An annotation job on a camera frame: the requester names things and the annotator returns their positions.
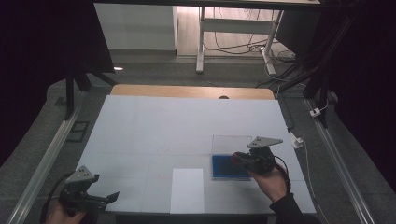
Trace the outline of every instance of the sheet of paper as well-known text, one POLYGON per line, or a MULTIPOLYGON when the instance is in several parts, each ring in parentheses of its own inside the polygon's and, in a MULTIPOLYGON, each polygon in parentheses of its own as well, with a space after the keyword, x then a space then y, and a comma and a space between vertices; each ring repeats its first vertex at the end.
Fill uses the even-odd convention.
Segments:
POLYGON ((204 207, 203 169, 174 169, 171 214, 200 214, 204 207))

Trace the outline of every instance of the white wall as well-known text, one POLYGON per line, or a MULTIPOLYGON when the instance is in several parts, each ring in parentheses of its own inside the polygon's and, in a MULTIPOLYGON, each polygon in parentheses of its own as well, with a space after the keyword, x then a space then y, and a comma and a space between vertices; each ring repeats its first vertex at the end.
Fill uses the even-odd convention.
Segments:
POLYGON ((109 49, 175 50, 177 7, 95 4, 109 49))

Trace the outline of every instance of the power plug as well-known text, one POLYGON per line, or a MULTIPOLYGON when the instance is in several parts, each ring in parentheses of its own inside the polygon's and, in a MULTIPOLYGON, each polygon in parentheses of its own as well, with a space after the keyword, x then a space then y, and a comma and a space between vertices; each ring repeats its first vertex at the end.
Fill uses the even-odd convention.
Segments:
POLYGON ((292 132, 289 132, 289 135, 294 148, 299 148, 303 146, 303 139, 297 138, 292 132))
POLYGON ((309 113, 311 113, 311 116, 314 118, 314 117, 320 115, 320 110, 318 108, 315 108, 315 109, 309 111, 309 113))

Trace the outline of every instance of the black sleeve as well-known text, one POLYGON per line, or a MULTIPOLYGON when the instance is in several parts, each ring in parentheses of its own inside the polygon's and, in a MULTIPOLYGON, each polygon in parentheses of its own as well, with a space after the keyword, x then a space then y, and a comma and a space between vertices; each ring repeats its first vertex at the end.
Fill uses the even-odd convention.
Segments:
POLYGON ((320 224, 316 217, 303 215, 292 193, 271 204, 270 208, 276 213, 279 224, 320 224))

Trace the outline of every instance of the gray carpet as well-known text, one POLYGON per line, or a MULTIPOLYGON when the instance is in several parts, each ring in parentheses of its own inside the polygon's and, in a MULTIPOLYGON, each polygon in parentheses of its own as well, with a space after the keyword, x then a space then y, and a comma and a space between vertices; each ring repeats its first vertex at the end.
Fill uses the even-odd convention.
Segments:
MULTIPOLYGON (((202 75, 196 75, 193 59, 162 58, 155 61, 135 58, 135 60, 128 60, 134 63, 118 59, 113 58, 113 61, 117 66, 124 67, 124 70, 109 76, 119 83, 254 88, 258 83, 269 78, 264 74, 264 66, 260 60, 205 59, 205 72, 202 75)), ((278 71, 282 71, 285 66, 279 65, 276 68, 278 71)), ((90 76, 90 79, 95 87, 89 92, 73 132, 68 135, 68 141, 64 143, 25 223, 38 222, 41 205, 53 184, 60 176, 76 168, 102 103, 106 95, 110 93, 110 87, 102 80, 93 76, 90 76)), ((308 114, 301 94, 302 89, 301 86, 292 88, 279 94, 278 100, 287 125, 292 128, 296 136, 302 137, 306 143, 316 202, 330 223, 361 223, 338 174, 335 172, 314 121, 308 114)), ((24 136, 14 154, 0 168, 0 223, 7 221, 64 118, 64 93, 63 81, 49 88, 48 101, 34 125, 24 136)), ((333 112, 333 105, 328 107, 327 120, 332 137, 340 148, 341 154, 377 223, 396 223, 395 194, 359 143, 338 120, 333 112)), ((306 151, 302 147, 296 149, 296 153, 307 180, 306 151)), ((322 223, 326 223, 317 204, 316 206, 317 216, 322 223)), ((111 214, 103 214, 99 217, 98 223, 115 223, 115 218, 111 214)))

